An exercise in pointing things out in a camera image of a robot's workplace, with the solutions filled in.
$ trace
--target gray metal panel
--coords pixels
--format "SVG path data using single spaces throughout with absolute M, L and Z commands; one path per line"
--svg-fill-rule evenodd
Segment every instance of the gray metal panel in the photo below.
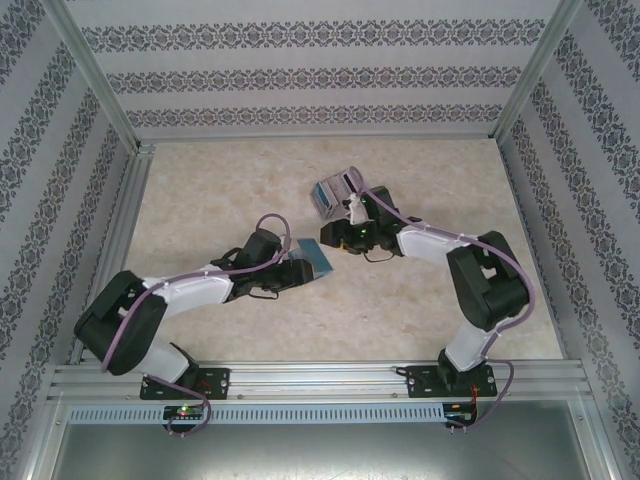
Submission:
M 69 425 L 53 478 L 589 478 L 566 403 L 510 403 L 481 430 L 423 424 L 209 426 L 193 439 L 158 426 Z
M 163 405 L 81 405 L 71 407 L 70 425 L 160 425 Z M 444 422 L 441 403 L 273 404 L 220 405 L 214 403 L 211 423 L 217 425 L 319 425 L 352 423 Z M 177 419 L 174 425 L 197 425 L 201 420 Z

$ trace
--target marble-pattern floor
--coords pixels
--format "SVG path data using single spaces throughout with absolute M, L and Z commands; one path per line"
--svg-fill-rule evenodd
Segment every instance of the marble-pattern floor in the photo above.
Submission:
M 255 222 L 278 212 L 294 237 L 319 237 L 314 182 L 349 165 L 386 185 L 401 211 L 455 232 L 498 230 L 533 277 L 533 317 L 509 330 L 491 355 L 560 358 L 547 306 L 493 140 L 275 140 L 160 144 L 127 268 L 169 276 L 242 246 Z M 267 228 L 282 233 L 277 221 Z M 166 319 L 159 335 L 199 360 L 348 361 L 435 359 L 460 322 L 448 268 L 364 258 L 322 247 L 334 272 L 283 292 Z M 386 252 L 372 256 L 383 257 Z

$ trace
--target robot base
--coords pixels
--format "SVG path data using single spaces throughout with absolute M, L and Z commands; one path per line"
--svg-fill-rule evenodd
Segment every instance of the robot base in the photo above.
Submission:
M 407 379 L 409 398 L 495 397 L 498 394 L 493 369 L 478 365 L 460 375 L 454 385 L 447 387 L 438 375 L 439 366 L 409 365 L 396 368 L 396 373 Z
M 193 384 L 188 388 L 201 393 L 209 400 L 226 400 L 229 391 L 228 368 L 198 368 Z M 195 400 L 192 395 L 165 387 L 148 377 L 142 380 L 141 400 Z

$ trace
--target wallpaper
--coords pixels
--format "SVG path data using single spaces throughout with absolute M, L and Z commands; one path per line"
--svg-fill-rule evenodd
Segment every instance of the wallpaper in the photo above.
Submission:
M 634 2 L 584 2 L 502 145 L 562 340 L 585 362 L 623 478 L 640 478 L 639 26 Z
M 0 1 L 0 479 L 64 363 L 128 156 L 42 7 Z
M 488 134 L 556 5 L 68 2 L 147 140 Z

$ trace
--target lavender cable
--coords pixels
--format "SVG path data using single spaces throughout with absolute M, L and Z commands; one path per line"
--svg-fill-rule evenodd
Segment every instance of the lavender cable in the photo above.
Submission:
M 498 337 L 500 337 L 500 334 L 504 330 L 507 330 L 508 328 L 515 327 L 517 325 L 520 325 L 522 322 L 526 321 L 531 316 L 531 314 L 533 313 L 533 309 L 535 308 L 535 299 L 536 299 L 535 289 L 534 289 L 533 283 L 531 282 L 531 279 L 529 278 L 527 273 L 518 264 L 518 262 L 516 262 L 513 258 L 511 258 L 509 255 L 507 255 L 503 251 L 498 250 L 497 248 L 495 248 L 495 247 L 493 247 L 491 245 L 487 245 L 486 243 L 481 242 L 480 240 L 477 240 L 475 238 L 468 237 L 468 236 L 466 236 L 464 234 L 452 233 L 452 232 L 449 232 L 447 230 L 442 230 L 442 229 L 436 228 L 436 227 L 420 225 L 419 223 L 414 222 L 413 220 L 410 220 L 406 216 L 402 215 L 400 212 L 394 210 L 392 207 L 390 207 L 389 205 L 384 203 L 375 194 L 373 194 L 371 192 L 371 190 L 369 189 L 369 187 L 366 186 L 365 181 L 364 181 L 364 177 L 362 176 L 362 173 L 360 173 L 360 170 L 358 170 L 356 167 L 352 166 L 352 167 L 349 167 L 349 173 L 351 173 L 351 175 L 354 177 L 354 180 L 358 184 L 357 187 L 358 187 L 358 193 L 359 194 L 366 193 L 378 205 L 380 205 L 382 208 L 384 208 L 386 211 L 388 211 L 389 213 L 391 213 L 392 215 L 394 215 L 398 219 L 402 220 L 407 225 L 411 225 L 411 226 L 413 226 L 415 228 L 418 228 L 420 230 L 423 230 L 425 232 L 435 233 L 437 235 L 443 236 L 445 238 L 449 238 L 451 240 L 462 240 L 464 242 L 470 243 L 471 245 L 475 245 L 476 247 L 480 247 L 480 248 L 482 248 L 484 250 L 487 250 L 488 252 L 491 252 L 494 255 L 497 255 L 502 260 L 507 262 L 511 267 L 513 267 L 513 269 L 518 273 L 518 275 L 520 275 L 520 278 L 522 278 L 522 281 L 524 282 L 525 287 L 527 289 L 527 293 L 529 294 L 529 305 L 527 306 L 527 309 L 524 311 L 524 313 L 519 318 L 517 318 L 513 322 L 509 322 L 508 324 L 502 325 L 502 326 L 500 326 L 500 327 L 498 327 L 496 329 L 494 334 L 491 336 L 491 338 L 489 339 L 487 344 L 482 349 L 482 352 L 480 353 L 481 356 L 486 358 L 487 353 L 489 352 L 489 349 L 496 342 Z
M 193 435 L 195 433 L 198 433 L 200 430 L 202 430 L 204 427 L 206 427 L 209 424 L 209 421 L 211 420 L 211 415 L 212 415 L 213 411 L 212 411 L 212 408 L 211 408 L 211 402 L 209 401 L 209 399 L 207 397 L 205 397 L 201 393 L 194 392 L 193 390 L 189 390 L 188 388 L 181 387 L 180 385 L 176 385 L 175 383 L 167 382 L 166 380 L 163 380 L 160 377 L 155 377 L 153 375 L 147 375 L 147 378 L 150 378 L 154 382 L 158 382 L 159 384 L 164 385 L 165 387 L 173 388 L 174 390 L 177 390 L 179 392 L 186 393 L 187 395 L 192 395 L 194 397 L 199 398 L 200 400 L 202 400 L 202 405 L 207 410 L 207 414 L 205 415 L 204 420 L 201 423 L 199 423 L 198 425 L 196 425 L 195 427 L 193 427 L 191 430 L 187 431 L 187 432 L 178 433 L 178 432 L 176 432 L 174 430 L 171 430 L 171 425 L 173 425 L 173 422 L 180 418 L 180 417 L 171 417 L 169 419 L 169 423 L 167 423 L 167 431 L 169 432 L 169 435 L 171 435 L 172 437 L 178 436 L 180 438 L 185 438 L 185 437 L 188 437 L 188 436 Z
M 289 251 L 289 248 L 291 247 L 291 228 L 289 227 L 289 223 L 287 222 L 287 220 L 282 215 L 279 215 L 277 213 L 267 213 L 262 218 L 260 218 L 260 220 L 258 220 L 258 223 L 256 224 L 256 230 L 260 228 L 260 225 L 262 225 L 262 222 L 264 222 L 267 218 L 277 218 L 284 224 L 285 235 L 284 235 L 284 240 L 282 242 L 282 249 L 277 253 L 277 255 L 275 255 L 271 260 L 268 260 L 260 265 L 256 265 L 255 267 L 241 268 L 238 270 L 214 270 L 214 271 L 198 270 L 196 272 L 183 273 L 181 275 L 176 275 L 175 277 L 168 278 L 163 282 L 159 282 L 159 283 L 156 283 L 155 285 L 152 285 L 147 290 L 145 290 L 144 293 L 142 293 L 142 295 L 140 295 L 135 302 L 133 302 L 133 305 L 131 306 L 127 314 L 122 319 L 122 323 L 120 323 L 120 327 L 118 328 L 118 331 L 114 335 L 111 345 L 109 345 L 109 349 L 107 350 L 107 353 L 104 356 L 104 360 L 102 360 L 102 371 L 103 372 L 107 371 L 107 367 L 111 362 L 113 353 L 118 347 L 118 343 L 120 343 L 120 340 L 122 339 L 122 335 L 124 334 L 124 331 L 127 328 L 127 325 L 129 325 L 131 318 L 136 313 L 136 310 L 138 310 L 142 302 L 156 290 L 167 287 L 172 283 L 176 283 L 181 280 L 186 280 L 188 278 L 207 278 L 207 277 L 219 277 L 223 275 L 239 275 L 243 273 L 253 273 L 279 262 L 280 259 L 284 256 L 285 253 Z
M 144 299 L 147 298 L 149 295 L 151 295 L 156 290 L 158 290 L 160 288 L 163 288 L 165 286 L 171 285 L 172 283 L 179 282 L 181 280 L 185 280 L 185 279 L 188 279 L 188 278 L 208 278 L 208 277 L 216 277 L 216 276 L 222 276 L 222 275 L 238 275 L 238 274 L 243 274 L 243 273 L 257 272 L 258 270 L 262 270 L 263 268 L 267 268 L 267 267 L 279 262 L 280 259 L 289 251 L 289 249 L 291 247 L 291 227 L 289 226 L 289 223 L 287 222 L 287 220 L 282 215 L 279 215 L 277 213 L 268 213 L 268 214 L 262 216 L 260 218 L 260 220 L 258 220 L 258 223 L 256 224 L 256 230 L 258 228 L 260 228 L 260 225 L 262 225 L 262 222 L 264 222 L 267 218 L 277 218 L 278 220 L 280 220 L 283 223 L 284 228 L 285 228 L 285 235 L 284 235 L 284 239 L 282 241 L 282 249 L 271 260 L 268 260 L 268 261 L 266 261 L 266 262 L 264 262 L 264 263 L 262 263 L 260 265 L 257 265 L 255 267 L 240 268 L 240 269 L 237 269 L 237 270 L 214 270 L 214 271 L 198 270 L 196 272 L 184 273 L 182 275 L 177 275 L 175 277 L 168 278 L 163 282 L 159 282 L 159 283 L 156 283 L 155 285 L 152 285 L 144 293 L 142 293 L 142 295 L 140 295 L 136 299 L 136 301 L 133 303 L 133 305 L 131 305 L 131 308 L 129 309 L 127 314 L 122 319 L 122 322 L 120 323 L 120 327 L 118 328 L 116 334 L 114 335 L 113 340 L 111 341 L 111 345 L 109 345 L 109 349 L 107 350 L 107 353 L 104 356 L 104 360 L 102 361 L 102 371 L 105 372 L 107 370 L 107 368 L 109 367 L 109 363 L 111 362 L 111 359 L 113 358 L 113 353 L 115 352 L 116 348 L 118 347 L 118 343 L 122 339 L 122 335 L 124 334 L 124 331 L 127 328 L 127 325 L 131 321 L 131 318 L 133 317 L 133 314 L 140 307 L 140 304 L 144 301 Z M 167 382 L 166 380 L 163 380 L 162 378 L 159 378 L 159 377 L 156 377 L 156 376 L 153 376 L 153 375 L 147 375 L 147 377 L 150 378 L 151 380 L 155 381 L 155 382 L 158 382 L 158 383 L 160 383 L 162 385 L 165 385 L 166 387 L 172 388 L 172 389 L 177 390 L 179 392 L 183 392 L 183 393 L 186 393 L 188 395 L 192 395 L 192 396 L 194 396 L 196 398 L 201 399 L 202 402 L 203 402 L 204 407 L 207 410 L 207 414 L 205 416 L 205 419 L 201 423 L 199 423 L 198 425 L 193 427 L 191 430 L 189 430 L 188 432 L 178 433 L 178 432 L 175 432 L 175 431 L 171 430 L 171 425 L 173 424 L 174 420 L 176 420 L 175 417 L 172 417 L 171 419 L 169 419 L 169 423 L 167 424 L 167 430 L 169 431 L 169 435 L 171 435 L 171 436 L 179 436 L 180 438 L 185 438 L 185 437 L 188 437 L 190 435 L 193 435 L 193 434 L 199 432 L 200 430 L 202 430 L 204 427 L 206 427 L 208 425 L 209 421 L 211 420 L 212 408 L 211 408 L 211 402 L 209 402 L 209 400 L 207 399 L 206 396 L 204 396 L 204 395 L 202 395 L 202 394 L 200 394 L 198 392 L 195 392 L 193 390 L 189 390 L 188 388 L 176 385 L 175 383 Z
M 507 377 L 507 381 L 505 382 L 504 387 L 502 387 L 502 390 L 500 391 L 498 398 L 495 399 L 495 401 L 493 402 L 489 410 L 487 410 L 487 412 L 482 417 L 480 417 L 475 423 L 467 426 L 455 420 L 450 420 L 450 419 L 446 420 L 448 423 L 451 423 L 461 428 L 465 434 L 467 433 L 468 430 L 473 430 L 474 428 L 477 428 L 479 425 L 485 422 L 487 418 L 489 418 L 491 415 L 494 414 L 494 412 L 496 411 L 496 408 L 498 408 L 498 405 L 500 405 L 500 402 L 509 391 L 509 387 L 511 386 L 511 383 L 513 383 L 513 377 L 515 376 L 516 368 L 513 366 L 513 363 L 511 362 L 511 360 L 492 358 L 489 360 L 489 363 L 502 363 L 504 365 L 507 365 L 509 367 L 509 376 Z

